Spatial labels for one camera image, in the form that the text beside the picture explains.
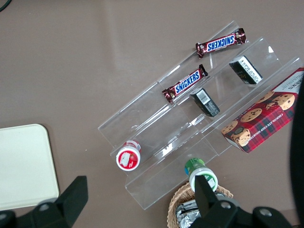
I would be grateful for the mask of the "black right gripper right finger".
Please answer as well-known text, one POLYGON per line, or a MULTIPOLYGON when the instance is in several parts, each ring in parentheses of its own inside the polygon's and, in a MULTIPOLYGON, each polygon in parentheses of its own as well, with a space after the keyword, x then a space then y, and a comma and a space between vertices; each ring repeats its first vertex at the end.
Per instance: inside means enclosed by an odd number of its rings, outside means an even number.
POLYGON ((204 176, 195 176, 195 200, 202 218, 219 218, 220 200, 204 176))

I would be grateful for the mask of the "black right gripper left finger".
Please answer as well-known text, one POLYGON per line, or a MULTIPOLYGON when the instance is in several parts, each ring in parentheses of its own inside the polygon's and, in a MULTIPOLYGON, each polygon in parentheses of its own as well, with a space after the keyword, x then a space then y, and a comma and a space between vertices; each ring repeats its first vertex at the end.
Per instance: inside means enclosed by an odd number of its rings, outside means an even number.
POLYGON ((75 224, 87 202, 87 177, 77 176, 55 201, 68 228, 75 224))

